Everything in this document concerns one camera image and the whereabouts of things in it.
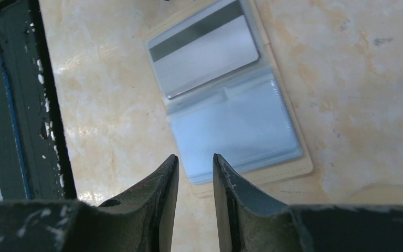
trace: beige stained surface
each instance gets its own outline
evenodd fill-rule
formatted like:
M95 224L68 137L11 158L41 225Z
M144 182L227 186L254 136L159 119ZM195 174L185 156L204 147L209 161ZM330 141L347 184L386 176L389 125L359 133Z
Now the beige stained surface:
M81 200L177 152L142 36L192 1L40 1ZM287 203L403 198L403 0L256 3L314 164L263 189ZM181 172L173 251L217 250L214 200Z

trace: black stripe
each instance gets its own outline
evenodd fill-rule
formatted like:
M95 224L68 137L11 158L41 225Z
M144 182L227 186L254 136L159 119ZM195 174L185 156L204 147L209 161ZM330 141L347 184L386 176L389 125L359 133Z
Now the black stripe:
M188 28L149 49L154 62L243 15L239 1L234 1Z

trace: black object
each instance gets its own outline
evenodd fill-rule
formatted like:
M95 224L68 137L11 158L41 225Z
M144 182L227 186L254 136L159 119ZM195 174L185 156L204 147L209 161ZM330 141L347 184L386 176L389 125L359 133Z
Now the black object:
M0 188L77 197L38 0L0 0Z
M214 155L220 251L403 251L403 206L290 205Z
M0 251L170 251L178 158L92 207L80 201L0 202Z

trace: beige card holder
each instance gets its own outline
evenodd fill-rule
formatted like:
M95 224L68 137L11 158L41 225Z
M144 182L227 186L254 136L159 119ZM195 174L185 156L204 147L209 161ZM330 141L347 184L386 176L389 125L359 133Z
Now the beige card holder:
M157 35L163 33L164 31L168 30L169 28L173 27L177 23L187 19L188 17L194 15L195 13L201 11L202 9L206 8L207 6L217 2L216 0L205 0L205 1L194 1L193 4L188 6L186 9L181 10L166 21L160 23L158 26L152 28L145 36L144 40L149 41L150 39L156 37ZM310 173L313 170L313 165L311 162L311 158L306 148L305 140L303 138L301 129L299 127L299 123L296 119L294 114L293 106L291 104L290 98L288 96L287 90L283 84L282 78L280 76L279 68L277 66L276 59L272 52L270 41L268 39L267 33L265 32L263 23L260 19L259 12L257 10L256 4L254 0L245 0L245 3L248 4L248 7L251 9L252 16L254 18L255 25L259 31L261 41L263 42L264 50L266 51L266 58L270 62L274 75L277 79L280 92L282 93L283 99L285 101L286 108L288 113L291 117L292 124L295 128L297 133L298 141L302 148L303 154L301 157L290 160L285 163L281 163L275 166L264 167L261 169L253 170L250 172L245 172L242 175L244 178L249 180L251 183L255 185L262 185L269 182L274 182L282 179L287 179L290 177L303 175ZM213 195L213 183L208 182L204 184L191 184L193 193L198 197L207 197Z

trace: light blue panel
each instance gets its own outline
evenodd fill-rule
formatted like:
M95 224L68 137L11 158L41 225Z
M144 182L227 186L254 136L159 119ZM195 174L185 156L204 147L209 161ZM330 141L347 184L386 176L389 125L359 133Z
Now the light blue panel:
M169 115L191 183L212 180L214 153L222 154L238 172L302 155L272 69L230 82L199 101Z

